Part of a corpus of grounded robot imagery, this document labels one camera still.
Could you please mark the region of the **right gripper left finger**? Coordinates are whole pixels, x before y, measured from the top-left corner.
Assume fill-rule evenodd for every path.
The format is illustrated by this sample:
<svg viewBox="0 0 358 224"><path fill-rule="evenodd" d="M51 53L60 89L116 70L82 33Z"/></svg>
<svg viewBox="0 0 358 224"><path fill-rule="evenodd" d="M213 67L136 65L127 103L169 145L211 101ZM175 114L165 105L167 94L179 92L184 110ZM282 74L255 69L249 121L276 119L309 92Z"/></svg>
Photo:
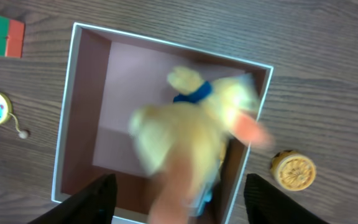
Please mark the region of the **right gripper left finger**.
<svg viewBox="0 0 358 224"><path fill-rule="evenodd" d="M29 224L111 224L116 201L116 176L104 174Z"/></svg>

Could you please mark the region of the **golden round wheel toy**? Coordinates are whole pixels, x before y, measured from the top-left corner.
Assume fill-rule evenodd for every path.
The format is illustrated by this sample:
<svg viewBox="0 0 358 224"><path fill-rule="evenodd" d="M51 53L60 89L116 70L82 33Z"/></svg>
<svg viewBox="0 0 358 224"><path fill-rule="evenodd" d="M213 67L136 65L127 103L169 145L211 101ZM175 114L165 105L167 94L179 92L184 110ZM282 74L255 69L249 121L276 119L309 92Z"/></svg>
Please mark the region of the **golden round wheel toy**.
<svg viewBox="0 0 358 224"><path fill-rule="evenodd" d="M298 151L276 154L271 160L270 172L279 186L289 191L304 190L316 178L314 162Z"/></svg>

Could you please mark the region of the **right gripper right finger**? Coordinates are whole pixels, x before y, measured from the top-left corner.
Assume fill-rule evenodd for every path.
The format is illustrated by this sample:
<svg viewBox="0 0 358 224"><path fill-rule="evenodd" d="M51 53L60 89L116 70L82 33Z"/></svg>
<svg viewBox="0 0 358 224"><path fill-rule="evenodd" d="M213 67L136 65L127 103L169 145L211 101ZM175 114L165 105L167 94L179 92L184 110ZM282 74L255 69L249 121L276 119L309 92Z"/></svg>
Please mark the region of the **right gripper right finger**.
<svg viewBox="0 0 358 224"><path fill-rule="evenodd" d="M257 174L247 174L244 201L250 224L328 224Z"/></svg>

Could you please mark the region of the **cream plush pig toy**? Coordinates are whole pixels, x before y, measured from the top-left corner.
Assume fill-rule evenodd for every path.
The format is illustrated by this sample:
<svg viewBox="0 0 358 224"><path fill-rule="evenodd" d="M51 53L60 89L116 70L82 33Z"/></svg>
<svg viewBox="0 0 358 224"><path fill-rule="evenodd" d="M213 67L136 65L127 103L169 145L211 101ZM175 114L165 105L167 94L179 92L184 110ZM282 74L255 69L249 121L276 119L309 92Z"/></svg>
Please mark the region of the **cream plush pig toy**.
<svg viewBox="0 0 358 224"><path fill-rule="evenodd" d="M177 96L169 104L135 110L129 134L157 184L148 222L187 223L191 204L216 180L229 138L266 147L272 137L256 120L260 100L250 75L209 82L196 70L177 66L167 81Z"/></svg>

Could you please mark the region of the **colourful puzzle cube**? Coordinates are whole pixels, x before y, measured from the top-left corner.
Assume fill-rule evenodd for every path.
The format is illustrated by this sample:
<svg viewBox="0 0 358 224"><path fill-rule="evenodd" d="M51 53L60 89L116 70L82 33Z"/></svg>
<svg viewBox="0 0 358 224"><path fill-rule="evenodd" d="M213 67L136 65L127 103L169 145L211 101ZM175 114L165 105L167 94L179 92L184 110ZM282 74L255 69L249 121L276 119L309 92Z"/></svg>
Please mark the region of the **colourful puzzle cube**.
<svg viewBox="0 0 358 224"><path fill-rule="evenodd" d="M0 16L0 56L21 58L25 24Z"/></svg>

